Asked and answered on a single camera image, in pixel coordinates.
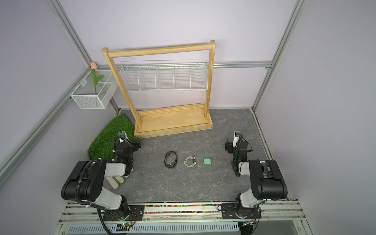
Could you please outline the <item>green charger adapter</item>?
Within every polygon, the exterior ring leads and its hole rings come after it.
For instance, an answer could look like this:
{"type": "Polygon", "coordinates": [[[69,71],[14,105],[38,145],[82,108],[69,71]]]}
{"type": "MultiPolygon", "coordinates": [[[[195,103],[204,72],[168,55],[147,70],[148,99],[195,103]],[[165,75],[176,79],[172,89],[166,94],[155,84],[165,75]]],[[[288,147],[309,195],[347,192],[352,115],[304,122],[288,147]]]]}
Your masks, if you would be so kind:
{"type": "Polygon", "coordinates": [[[211,165],[212,161],[210,157],[205,157],[204,158],[204,165],[209,166],[211,165]]]}

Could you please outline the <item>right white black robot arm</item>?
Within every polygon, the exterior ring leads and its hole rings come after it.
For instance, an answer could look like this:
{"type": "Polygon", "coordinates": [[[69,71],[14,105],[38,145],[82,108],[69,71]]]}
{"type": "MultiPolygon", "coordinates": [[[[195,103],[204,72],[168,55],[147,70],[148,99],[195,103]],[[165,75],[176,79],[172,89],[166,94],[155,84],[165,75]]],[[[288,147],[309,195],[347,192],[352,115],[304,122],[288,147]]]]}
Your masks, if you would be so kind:
{"type": "Polygon", "coordinates": [[[225,142],[225,150],[233,155],[232,170],[236,177],[248,176],[250,189],[239,193],[234,203],[221,204],[223,219],[249,219],[256,221],[261,218],[260,205],[267,200],[287,198],[287,186],[275,160],[249,160],[248,142],[242,139],[225,142]]]}

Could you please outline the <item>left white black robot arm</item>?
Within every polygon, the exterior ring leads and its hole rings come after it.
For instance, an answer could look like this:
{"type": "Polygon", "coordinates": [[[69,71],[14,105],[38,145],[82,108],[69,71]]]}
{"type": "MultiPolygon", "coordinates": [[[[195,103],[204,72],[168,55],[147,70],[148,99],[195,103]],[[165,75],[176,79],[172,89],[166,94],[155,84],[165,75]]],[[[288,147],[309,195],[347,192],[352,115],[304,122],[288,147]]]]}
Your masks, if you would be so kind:
{"type": "Polygon", "coordinates": [[[79,161],[61,190],[64,200],[98,209],[112,211],[117,220],[137,219],[125,196],[115,194],[103,186],[106,178],[124,179],[133,171],[134,152],[140,142],[130,143],[127,138],[114,141],[114,160],[79,161]]]}

